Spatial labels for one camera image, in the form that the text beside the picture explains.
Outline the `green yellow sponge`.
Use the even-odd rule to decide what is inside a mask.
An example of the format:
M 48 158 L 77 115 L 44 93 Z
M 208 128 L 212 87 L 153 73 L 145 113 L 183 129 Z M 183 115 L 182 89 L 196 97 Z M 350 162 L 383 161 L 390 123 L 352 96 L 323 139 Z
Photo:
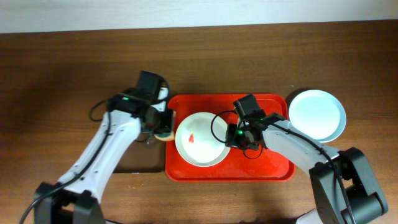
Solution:
M 173 141 L 175 139 L 175 115 L 171 109 L 160 114 L 160 126 L 155 131 L 155 138 L 160 141 Z

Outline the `cream white plate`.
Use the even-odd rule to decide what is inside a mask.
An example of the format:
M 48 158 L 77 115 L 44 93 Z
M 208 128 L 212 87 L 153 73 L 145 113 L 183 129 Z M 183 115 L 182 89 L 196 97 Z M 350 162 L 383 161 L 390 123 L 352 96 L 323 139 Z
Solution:
M 199 112 L 178 126 L 175 145 L 180 156 L 191 165 L 210 167 L 220 163 L 230 151 L 225 145 L 226 122 L 213 113 Z

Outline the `light blue plate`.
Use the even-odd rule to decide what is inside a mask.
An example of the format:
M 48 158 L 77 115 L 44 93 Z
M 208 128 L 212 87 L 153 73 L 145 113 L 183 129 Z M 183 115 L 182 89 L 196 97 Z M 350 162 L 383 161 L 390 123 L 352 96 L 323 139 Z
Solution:
M 347 122 L 342 103 L 323 90 L 305 90 L 296 95 L 289 105 L 289 119 L 293 127 L 322 142 L 339 125 Z

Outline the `mint green plate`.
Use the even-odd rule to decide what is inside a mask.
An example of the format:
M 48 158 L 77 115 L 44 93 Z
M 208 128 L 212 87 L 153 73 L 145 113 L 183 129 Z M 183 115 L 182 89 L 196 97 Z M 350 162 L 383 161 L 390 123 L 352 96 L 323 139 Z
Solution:
M 327 138 L 323 139 L 322 142 L 331 142 L 334 141 L 335 139 L 337 139 L 345 130 L 345 125 L 339 125 L 337 127 L 337 129 L 335 130 L 335 132 L 333 132 L 330 136 L 328 136 Z

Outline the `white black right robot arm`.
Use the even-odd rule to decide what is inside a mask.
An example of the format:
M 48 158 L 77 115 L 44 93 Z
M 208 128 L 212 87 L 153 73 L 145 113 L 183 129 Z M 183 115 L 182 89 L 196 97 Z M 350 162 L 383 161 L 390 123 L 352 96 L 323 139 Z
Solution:
M 228 125 L 226 146 L 243 151 L 264 147 L 310 177 L 316 207 L 295 223 L 369 223 L 388 212 L 387 200 L 362 151 L 355 147 L 342 151 L 307 136 L 282 115 L 266 114 L 254 95 L 233 105 L 239 122 Z

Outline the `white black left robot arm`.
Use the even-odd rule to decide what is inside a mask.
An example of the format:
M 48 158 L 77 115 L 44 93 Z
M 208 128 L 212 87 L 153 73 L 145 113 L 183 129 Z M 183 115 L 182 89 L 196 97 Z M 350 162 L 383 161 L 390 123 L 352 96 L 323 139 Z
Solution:
M 106 112 L 94 138 L 56 184 L 39 185 L 19 221 L 24 223 L 33 211 L 34 223 L 108 223 L 101 198 L 126 149 L 142 133 L 160 141 L 174 139 L 169 98 L 165 78 L 142 71 L 135 87 L 103 100 Z

